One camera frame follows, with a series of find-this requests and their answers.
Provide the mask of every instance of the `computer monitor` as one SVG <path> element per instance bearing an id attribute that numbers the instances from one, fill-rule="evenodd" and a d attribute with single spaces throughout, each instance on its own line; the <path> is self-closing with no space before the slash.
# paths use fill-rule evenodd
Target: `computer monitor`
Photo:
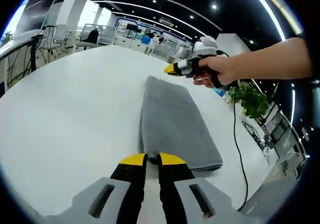
<path id="1" fill-rule="evenodd" d="M 17 24 L 14 37 L 38 33 L 55 0 L 29 0 Z"/>
<path id="2" fill-rule="evenodd" d="M 137 25 L 133 25 L 133 24 L 127 24 L 126 25 L 126 28 L 127 30 L 131 30 L 131 31 L 136 31 L 138 29 L 138 26 Z"/>

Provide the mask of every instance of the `office chair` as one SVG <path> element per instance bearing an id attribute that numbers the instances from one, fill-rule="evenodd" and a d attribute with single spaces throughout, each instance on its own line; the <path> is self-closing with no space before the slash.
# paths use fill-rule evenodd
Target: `office chair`
<path id="1" fill-rule="evenodd" d="M 98 46 L 98 37 L 99 32 L 96 28 L 90 32 L 84 28 L 80 35 L 80 41 L 78 41 L 75 45 L 77 47 L 84 47 L 84 50 L 87 48 L 96 48 Z"/>

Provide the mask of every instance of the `hand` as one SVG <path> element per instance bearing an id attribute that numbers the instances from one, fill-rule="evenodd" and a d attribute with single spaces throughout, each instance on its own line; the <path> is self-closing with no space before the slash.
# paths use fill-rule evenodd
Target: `hand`
<path id="1" fill-rule="evenodd" d="M 217 71 L 218 79 L 222 85 L 228 85 L 235 79 L 233 78 L 233 67 L 230 57 L 224 56 L 210 56 L 199 61 L 199 67 L 209 67 Z M 197 75 L 193 78 L 195 85 L 205 85 L 207 88 L 214 88 L 208 72 Z"/>

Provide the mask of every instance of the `black ceiling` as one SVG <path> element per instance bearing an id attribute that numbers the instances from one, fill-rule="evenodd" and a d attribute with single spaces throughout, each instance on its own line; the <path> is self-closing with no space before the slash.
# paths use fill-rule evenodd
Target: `black ceiling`
<path id="1" fill-rule="evenodd" d="M 131 3 L 161 11 L 187 22 L 207 35 L 215 38 L 219 33 L 236 33 L 251 51 L 260 50 L 281 41 L 278 31 L 269 14 L 258 0 L 173 0 L 206 17 L 211 22 L 219 26 L 222 30 L 219 30 L 207 20 L 196 15 L 195 13 L 192 13 L 191 11 L 167 0 L 156 0 L 156 3 L 153 3 L 153 0 L 111 1 Z M 279 21 L 285 37 L 294 37 L 295 34 L 292 28 L 287 20 L 283 17 L 280 10 L 273 4 L 271 0 L 266 0 L 266 2 Z M 111 6 L 108 3 L 101 3 L 101 5 L 111 10 Z M 217 9 L 212 9 L 212 5 L 217 5 Z M 144 8 L 123 4 L 117 4 L 117 6 L 126 14 L 132 14 L 151 20 L 158 21 L 159 18 L 163 16 L 159 13 L 146 10 Z M 195 36 L 200 36 L 197 31 L 193 30 L 187 25 L 175 20 L 172 20 L 172 22 L 178 26 L 176 28 L 178 31 L 192 37 L 193 41 L 196 41 L 194 38 Z M 263 91 L 267 91 L 267 96 L 271 96 L 275 88 L 273 83 L 277 83 L 277 81 L 256 81 Z M 292 112 L 292 83 L 294 83 L 294 88 L 296 90 L 296 105 L 293 124 L 297 131 L 302 134 L 302 126 L 307 126 L 310 128 L 312 116 L 312 111 L 310 108 L 306 108 L 307 102 L 311 101 L 311 94 L 309 92 L 311 88 L 309 87 L 309 80 L 281 80 L 279 82 L 278 91 L 274 98 L 278 104 L 281 104 L 281 109 L 288 119 L 290 119 Z"/>
<path id="2" fill-rule="evenodd" d="M 215 38 L 219 33 L 236 33 L 252 51 L 271 46 L 281 40 L 270 16 L 258 0 L 173 0 L 203 15 L 219 26 L 222 31 L 202 17 L 167 0 L 156 0 L 156 3 L 153 3 L 153 0 L 111 1 L 131 3 L 161 11 L 187 22 L 207 35 L 211 35 Z M 277 19 L 280 21 L 286 37 L 293 37 L 294 33 L 287 21 L 282 17 L 280 11 L 271 1 L 267 1 Z M 217 5 L 216 10 L 211 8 L 213 4 Z M 123 9 L 127 14 L 132 14 L 132 11 L 134 11 L 135 15 L 151 20 L 153 20 L 153 17 L 156 17 L 158 20 L 163 16 L 154 11 L 139 7 L 123 4 L 117 4 L 117 6 Z M 197 31 L 180 22 L 173 20 L 173 23 L 177 24 L 180 32 L 185 33 L 190 37 L 198 37 L 200 35 Z"/>

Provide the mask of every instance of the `window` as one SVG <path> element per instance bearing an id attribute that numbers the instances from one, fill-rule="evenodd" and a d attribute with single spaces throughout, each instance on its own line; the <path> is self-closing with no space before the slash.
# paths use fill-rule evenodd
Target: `window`
<path id="1" fill-rule="evenodd" d="M 19 23 L 19 20 L 22 16 L 22 13 L 25 10 L 25 7 L 27 5 L 29 0 L 24 0 L 21 6 L 18 7 L 18 9 L 15 11 L 14 15 L 12 16 L 11 20 L 9 21 L 8 25 L 6 26 L 5 30 L 3 33 L 1 33 L 0 40 L 3 38 L 4 34 L 6 32 L 10 32 L 11 34 L 14 34 L 17 29 L 17 25 Z"/>
<path id="2" fill-rule="evenodd" d="M 107 26 L 110 17 L 111 17 L 111 11 L 106 8 L 103 8 L 97 24 Z"/>
<path id="3" fill-rule="evenodd" d="M 93 24 L 98 12 L 99 5 L 91 0 L 87 0 L 82 10 L 79 22 L 78 30 L 82 30 L 85 24 Z"/>

